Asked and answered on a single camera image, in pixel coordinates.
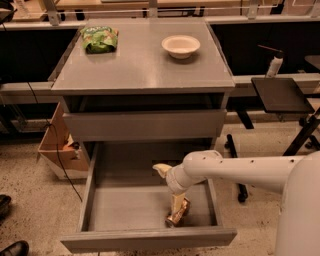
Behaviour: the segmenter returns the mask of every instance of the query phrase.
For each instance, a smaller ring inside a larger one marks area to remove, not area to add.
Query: bottle
[[[266,74],[266,77],[269,77],[269,78],[275,77],[279,72],[282,62],[283,62],[283,52],[278,51],[274,56],[273,60],[270,62],[270,66]]]
[[[29,18],[30,13],[28,8],[26,7],[24,0],[13,0],[13,2],[16,5],[16,8],[18,9],[19,16],[22,18]]]

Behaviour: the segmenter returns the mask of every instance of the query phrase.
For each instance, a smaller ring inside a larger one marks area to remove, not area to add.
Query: snack bag
[[[87,27],[82,29],[82,47],[87,53],[114,51],[118,44],[118,31],[110,27]]]

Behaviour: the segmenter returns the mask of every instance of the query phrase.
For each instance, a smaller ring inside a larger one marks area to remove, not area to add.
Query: bowl
[[[198,39],[192,36],[169,36],[162,41],[162,47],[176,59],[187,59],[200,48]]]

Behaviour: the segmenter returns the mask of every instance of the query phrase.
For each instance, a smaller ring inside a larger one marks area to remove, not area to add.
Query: tile floor
[[[246,130],[236,117],[231,118],[233,121],[224,126],[214,148],[228,157],[224,143],[230,133],[239,157],[281,156],[300,129],[297,122],[262,122],[261,119],[255,122],[255,116],[251,117],[255,125],[253,130]],[[0,193],[10,195],[13,200],[9,216],[0,222],[0,248],[24,239],[30,244],[30,256],[70,256],[73,254],[59,239],[75,232],[80,201],[70,184],[57,179],[44,160],[37,158],[38,146],[39,142],[0,144]],[[299,154],[311,151],[302,148]],[[280,195],[248,187],[249,199],[239,204],[235,184],[218,179],[214,184],[224,226],[238,230],[230,246],[101,252],[100,255],[273,255]],[[82,195],[85,181],[75,181],[75,187]]]

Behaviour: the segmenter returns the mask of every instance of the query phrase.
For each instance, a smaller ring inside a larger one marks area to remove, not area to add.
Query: black shoe
[[[0,218],[8,214],[10,202],[10,196],[0,195]]]
[[[0,252],[0,256],[27,256],[29,244],[26,241],[18,241]]]

